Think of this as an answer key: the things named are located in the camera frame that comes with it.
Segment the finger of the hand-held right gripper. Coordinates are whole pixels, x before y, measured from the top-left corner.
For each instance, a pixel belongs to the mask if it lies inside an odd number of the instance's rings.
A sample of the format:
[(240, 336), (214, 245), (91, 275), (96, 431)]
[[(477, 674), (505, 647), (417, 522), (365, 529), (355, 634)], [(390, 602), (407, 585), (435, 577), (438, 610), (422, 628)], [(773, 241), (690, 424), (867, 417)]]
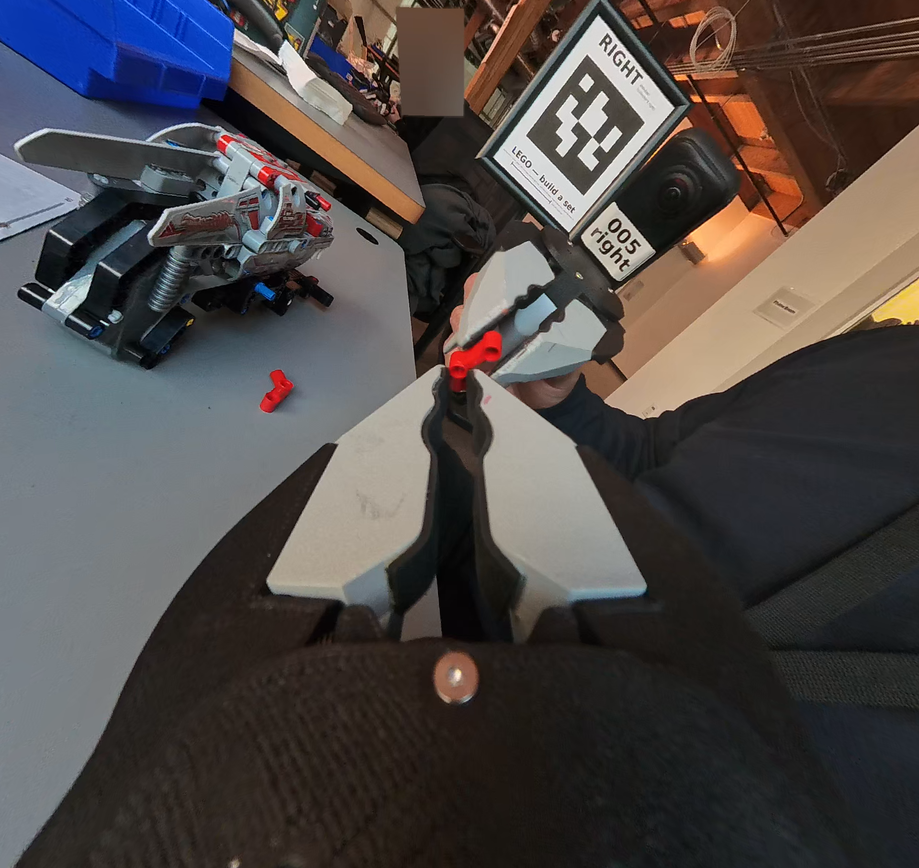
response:
[(513, 356), (543, 340), (540, 327), (560, 310), (560, 284), (531, 242), (494, 253), (479, 271), (457, 330), (443, 353), (470, 352), (489, 332), (501, 339), (501, 356)]
[(564, 316), (547, 330), (540, 331), (533, 323), (537, 318), (549, 318), (548, 299), (537, 299), (516, 314), (510, 324), (499, 325), (507, 331), (504, 340), (507, 356), (496, 369), (495, 383), (508, 387), (512, 383), (528, 383), (564, 376), (580, 369), (593, 357), (594, 348), (607, 329), (590, 307), (575, 299), (564, 309)]

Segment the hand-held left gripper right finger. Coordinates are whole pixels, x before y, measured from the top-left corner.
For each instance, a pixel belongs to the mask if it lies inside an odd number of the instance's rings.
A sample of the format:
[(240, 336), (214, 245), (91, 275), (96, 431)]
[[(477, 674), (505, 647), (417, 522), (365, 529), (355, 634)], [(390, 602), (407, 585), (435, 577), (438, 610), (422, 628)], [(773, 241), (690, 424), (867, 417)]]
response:
[(647, 583), (575, 443), (474, 370), (468, 411), (477, 569), (492, 616), (525, 642), (546, 609), (644, 596)]

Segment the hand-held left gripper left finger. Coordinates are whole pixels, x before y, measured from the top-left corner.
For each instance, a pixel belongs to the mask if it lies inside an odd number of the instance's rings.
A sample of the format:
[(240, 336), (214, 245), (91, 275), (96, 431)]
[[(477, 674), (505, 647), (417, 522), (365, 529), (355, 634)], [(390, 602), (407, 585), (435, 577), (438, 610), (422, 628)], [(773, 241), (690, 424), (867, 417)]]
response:
[(365, 606), (402, 637), (437, 575), (443, 418), (437, 366), (330, 446), (268, 575), (272, 594)]

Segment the red lego axle connector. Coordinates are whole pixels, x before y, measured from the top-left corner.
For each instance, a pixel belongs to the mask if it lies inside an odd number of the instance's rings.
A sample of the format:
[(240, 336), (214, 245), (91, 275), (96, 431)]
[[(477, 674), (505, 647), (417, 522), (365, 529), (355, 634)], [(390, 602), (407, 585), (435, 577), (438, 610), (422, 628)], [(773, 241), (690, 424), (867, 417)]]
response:
[(454, 349), (446, 363), (449, 389), (452, 393), (464, 393), (469, 374), (483, 365), (496, 365), (503, 352), (502, 335), (497, 330), (487, 331), (482, 338), (465, 349)]

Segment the grey red lego truck model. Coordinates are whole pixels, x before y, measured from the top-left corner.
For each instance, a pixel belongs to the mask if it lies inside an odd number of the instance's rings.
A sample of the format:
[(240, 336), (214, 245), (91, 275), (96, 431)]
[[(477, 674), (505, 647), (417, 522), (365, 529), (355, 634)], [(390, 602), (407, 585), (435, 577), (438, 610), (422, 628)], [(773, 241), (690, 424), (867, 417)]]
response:
[(109, 356), (154, 368), (204, 312), (283, 316), (333, 296), (303, 266), (334, 241), (331, 203), (254, 140), (176, 124), (145, 140), (42, 129), (28, 165), (84, 172), (97, 194), (43, 240), (18, 298)]

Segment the person's right forearm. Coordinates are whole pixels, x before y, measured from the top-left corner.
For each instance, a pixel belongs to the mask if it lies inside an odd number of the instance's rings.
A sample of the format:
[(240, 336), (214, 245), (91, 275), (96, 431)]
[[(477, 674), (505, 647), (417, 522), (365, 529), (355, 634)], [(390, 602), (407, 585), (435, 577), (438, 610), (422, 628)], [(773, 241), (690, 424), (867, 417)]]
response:
[(596, 450), (633, 480), (673, 462), (696, 436), (741, 447), (788, 436), (805, 444), (891, 435), (917, 444), (917, 326), (852, 331), (799, 349), (740, 383), (657, 417), (607, 405), (581, 377), (537, 413), (577, 445)]

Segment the person's right hand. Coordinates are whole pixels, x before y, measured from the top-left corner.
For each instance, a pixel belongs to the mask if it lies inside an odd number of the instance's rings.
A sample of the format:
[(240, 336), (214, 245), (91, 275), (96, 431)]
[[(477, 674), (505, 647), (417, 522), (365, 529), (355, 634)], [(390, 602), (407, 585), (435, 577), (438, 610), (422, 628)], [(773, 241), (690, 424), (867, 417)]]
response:
[(581, 379), (581, 370), (552, 378), (512, 383), (507, 391), (534, 410), (545, 410), (563, 402)]

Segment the black jacket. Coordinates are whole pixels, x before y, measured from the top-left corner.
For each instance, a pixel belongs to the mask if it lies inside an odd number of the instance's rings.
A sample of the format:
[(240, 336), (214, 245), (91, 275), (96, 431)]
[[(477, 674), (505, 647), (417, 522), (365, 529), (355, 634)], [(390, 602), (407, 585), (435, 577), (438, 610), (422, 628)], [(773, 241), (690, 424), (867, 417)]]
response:
[(442, 181), (421, 185), (425, 210), (398, 239), (403, 249), (411, 315), (428, 314), (442, 303), (448, 274), (463, 261), (456, 239), (469, 237), (474, 248), (495, 240), (493, 219), (464, 187)]

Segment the grey table with wooden edge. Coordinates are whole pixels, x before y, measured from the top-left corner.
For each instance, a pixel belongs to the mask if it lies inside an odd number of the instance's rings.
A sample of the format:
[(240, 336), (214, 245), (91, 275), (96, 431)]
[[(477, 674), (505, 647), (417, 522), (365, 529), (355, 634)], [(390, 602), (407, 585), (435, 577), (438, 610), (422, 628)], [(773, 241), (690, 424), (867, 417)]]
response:
[(237, 48), (224, 109), (227, 121), (281, 159), (362, 189), (373, 206), (404, 225), (421, 218), (426, 205), (414, 163), (390, 128), (354, 114), (338, 124), (306, 104), (277, 70)]

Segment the white crumpled tissue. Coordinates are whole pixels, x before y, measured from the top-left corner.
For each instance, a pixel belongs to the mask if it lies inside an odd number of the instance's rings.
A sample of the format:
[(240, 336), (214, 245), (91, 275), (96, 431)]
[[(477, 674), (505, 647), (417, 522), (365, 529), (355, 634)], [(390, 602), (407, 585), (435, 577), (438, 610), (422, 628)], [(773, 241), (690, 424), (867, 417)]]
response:
[(338, 125), (347, 122), (353, 110), (351, 102), (312, 70), (289, 42), (281, 44), (278, 58), (293, 92), (300, 99)]

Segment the person's dark clothed torso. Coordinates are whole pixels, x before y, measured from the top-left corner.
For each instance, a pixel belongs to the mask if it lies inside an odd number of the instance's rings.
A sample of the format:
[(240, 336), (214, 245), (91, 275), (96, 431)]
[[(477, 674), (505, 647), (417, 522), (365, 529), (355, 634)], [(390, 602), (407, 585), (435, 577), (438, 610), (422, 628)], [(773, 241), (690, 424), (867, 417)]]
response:
[(863, 827), (917, 866), (917, 444), (696, 436), (633, 481), (736, 590)]

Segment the open instruction booklet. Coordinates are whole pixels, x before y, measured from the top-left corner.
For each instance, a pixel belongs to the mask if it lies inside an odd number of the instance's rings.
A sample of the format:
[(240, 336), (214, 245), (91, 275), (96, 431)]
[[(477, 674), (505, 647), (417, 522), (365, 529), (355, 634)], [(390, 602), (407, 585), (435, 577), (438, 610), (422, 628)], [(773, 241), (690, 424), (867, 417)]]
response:
[(79, 193), (1, 156), (1, 241), (58, 220), (82, 203)]

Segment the blue plastic bin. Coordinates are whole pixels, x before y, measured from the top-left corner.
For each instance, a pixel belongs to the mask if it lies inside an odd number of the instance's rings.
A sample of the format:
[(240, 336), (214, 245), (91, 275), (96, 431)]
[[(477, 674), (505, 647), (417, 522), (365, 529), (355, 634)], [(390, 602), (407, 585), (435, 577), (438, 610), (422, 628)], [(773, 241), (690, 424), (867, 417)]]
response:
[(208, 0), (1, 0), (2, 44), (90, 99), (222, 101), (234, 35)]

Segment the white wall sign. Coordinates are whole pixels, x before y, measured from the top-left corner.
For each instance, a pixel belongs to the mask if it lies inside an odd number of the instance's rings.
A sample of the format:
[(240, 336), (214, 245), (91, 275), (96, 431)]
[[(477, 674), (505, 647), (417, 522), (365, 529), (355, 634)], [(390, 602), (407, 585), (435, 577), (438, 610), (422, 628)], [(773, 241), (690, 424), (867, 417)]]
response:
[(753, 314), (770, 325), (788, 329), (810, 314), (817, 303), (790, 287), (781, 287), (753, 309)]

